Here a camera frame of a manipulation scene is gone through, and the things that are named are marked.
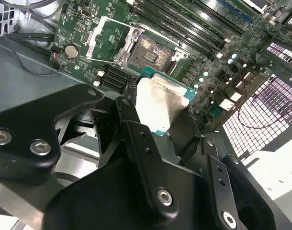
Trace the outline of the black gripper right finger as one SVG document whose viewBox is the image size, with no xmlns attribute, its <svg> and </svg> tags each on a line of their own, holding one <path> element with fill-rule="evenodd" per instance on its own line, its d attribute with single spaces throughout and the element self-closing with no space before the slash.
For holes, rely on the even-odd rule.
<svg viewBox="0 0 292 230">
<path fill-rule="evenodd" d="M 252 174 L 235 156 L 221 153 L 202 135 L 186 111 L 169 116 L 168 135 L 179 164 L 203 180 L 203 192 L 217 230 L 279 230 L 281 214 Z"/>
</svg>

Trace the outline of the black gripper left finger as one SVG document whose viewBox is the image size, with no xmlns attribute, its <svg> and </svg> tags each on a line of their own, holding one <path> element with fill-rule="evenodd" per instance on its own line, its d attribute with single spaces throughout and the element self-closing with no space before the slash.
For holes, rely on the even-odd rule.
<svg viewBox="0 0 292 230">
<path fill-rule="evenodd" d="M 74 125 L 79 123 L 78 114 L 85 111 L 95 120 L 102 156 L 117 131 L 113 105 L 119 97 L 123 96 L 103 97 L 99 91 L 79 84 L 0 112 L 0 180 L 42 185 L 51 179 L 61 146 L 78 136 Z M 101 156 L 98 168 L 102 166 Z M 59 192 L 44 188 L 31 202 L 37 207 L 47 201 L 41 211 L 43 224 L 46 210 Z"/>
</svg>

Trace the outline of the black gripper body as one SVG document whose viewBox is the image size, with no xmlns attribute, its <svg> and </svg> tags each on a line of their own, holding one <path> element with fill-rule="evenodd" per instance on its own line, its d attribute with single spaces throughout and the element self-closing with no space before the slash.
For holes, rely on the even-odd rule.
<svg viewBox="0 0 292 230">
<path fill-rule="evenodd" d="M 117 131 L 102 166 L 58 193 L 44 228 L 214 230 L 202 178 L 162 160 L 129 100 L 115 100 L 113 119 Z"/>
</svg>

